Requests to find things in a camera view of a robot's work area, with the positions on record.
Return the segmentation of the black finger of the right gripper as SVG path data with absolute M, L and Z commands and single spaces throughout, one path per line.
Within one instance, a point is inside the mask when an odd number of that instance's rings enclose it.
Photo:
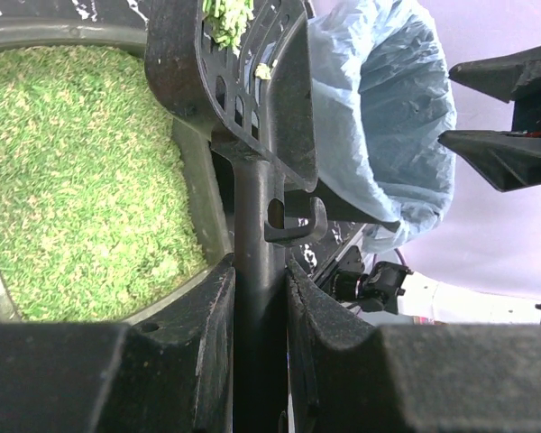
M 499 101 L 517 101 L 541 90 L 541 46 L 457 64 L 449 78 Z
M 441 134 L 438 141 L 497 191 L 541 185 L 541 132 L 457 130 Z

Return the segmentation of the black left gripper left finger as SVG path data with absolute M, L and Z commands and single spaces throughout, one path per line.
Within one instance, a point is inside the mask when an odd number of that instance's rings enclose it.
M 143 322 L 0 324 L 0 432 L 228 432 L 231 256 Z

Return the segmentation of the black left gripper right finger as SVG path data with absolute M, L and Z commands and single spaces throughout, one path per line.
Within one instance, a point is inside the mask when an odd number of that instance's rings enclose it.
M 372 327 L 288 265 L 298 432 L 541 432 L 541 325 Z

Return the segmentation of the black trash bin blue bag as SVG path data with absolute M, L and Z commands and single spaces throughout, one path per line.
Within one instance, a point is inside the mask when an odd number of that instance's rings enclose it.
M 308 42 L 318 176 L 374 219 L 364 251 L 436 228 L 455 178 L 438 138 L 457 114 L 430 13 L 416 1 L 343 1 L 311 19 Z

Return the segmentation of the dark green litter box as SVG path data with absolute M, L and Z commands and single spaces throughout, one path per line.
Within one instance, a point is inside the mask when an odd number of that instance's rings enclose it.
M 0 322 L 145 320 L 231 251 L 205 139 L 142 30 L 0 19 Z

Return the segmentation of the black slotted litter scoop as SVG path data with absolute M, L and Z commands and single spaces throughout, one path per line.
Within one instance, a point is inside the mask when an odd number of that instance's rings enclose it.
M 278 432 L 288 425 L 285 252 L 327 229 L 318 198 L 305 226 L 284 225 L 285 192 L 312 191 L 318 180 L 307 8 L 253 1 L 262 37 L 255 60 L 276 63 L 262 81 L 249 66 L 220 67 L 203 2 L 151 5 L 145 73 L 156 99 L 233 167 L 233 429 Z

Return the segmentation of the green litter clumps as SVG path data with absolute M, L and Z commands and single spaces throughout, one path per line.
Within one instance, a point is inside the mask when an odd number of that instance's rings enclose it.
M 220 51 L 221 68 L 241 72 L 246 65 L 255 78 L 271 79 L 276 63 L 255 60 L 262 37 L 255 29 L 259 17 L 255 16 L 253 1 L 204 1 L 202 14 L 203 24 L 210 31 L 209 39 L 214 49 Z

